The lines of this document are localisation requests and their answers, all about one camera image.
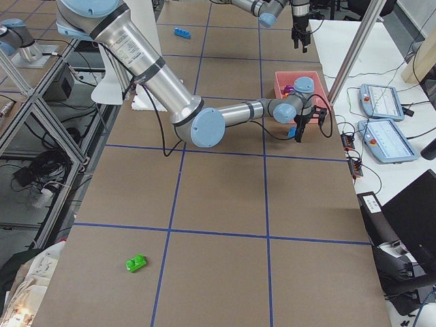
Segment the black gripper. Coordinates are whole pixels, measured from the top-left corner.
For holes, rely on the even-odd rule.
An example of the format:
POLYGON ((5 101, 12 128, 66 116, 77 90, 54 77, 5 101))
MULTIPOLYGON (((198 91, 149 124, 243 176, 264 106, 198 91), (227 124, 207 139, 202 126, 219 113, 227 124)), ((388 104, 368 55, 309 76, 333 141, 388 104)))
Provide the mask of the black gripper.
POLYGON ((314 107, 308 107, 303 108, 297 115, 296 115, 296 133, 294 136, 294 139, 296 142, 302 141, 302 136, 305 131, 305 125, 311 121, 313 118, 315 109, 314 107))
POLYGON ((293 26, 292 26, 292 40, 294 42, 294 48, 298 49, 298 42, 302 42, 302 52, 307 53, 309 42, 311 41, 310 33, 307 31, 309 26, 309 17, 304 16, 293 16, 293 26))

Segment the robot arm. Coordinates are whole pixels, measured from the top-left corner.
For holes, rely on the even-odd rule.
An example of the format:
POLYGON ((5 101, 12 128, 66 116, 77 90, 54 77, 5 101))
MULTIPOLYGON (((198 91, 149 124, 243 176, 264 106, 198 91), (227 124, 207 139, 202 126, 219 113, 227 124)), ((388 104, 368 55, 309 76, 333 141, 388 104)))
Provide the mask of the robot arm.
POLYGON ((302 52, 306 53, 311 44, 311 31, 308 31, 310 1, 304 0, 229 0, 229 1, 211 1, 217 5, 233 5, 252 16, 258 18, 259 23, 264 27, 272 27, 282 11, 290 5, 292 14, 292 31, 291 38, 294 42, 294 48, 298 49, 302 45, 302 52))
POLYGON ((132 75, 134 82, 150 91, 170 113, 177 136, 198 147, 218 144, 228 127, 271 116, 297 124, 295 140, 301 141, 306 124, 315 114, 314 81, 299 77, 284 99, 259 99, 222 108, 207 108, 192 95, 161 55, 131 20, 124 1, 58 1, 57 25, 61 34, 90 38, 105 46, 132 75))

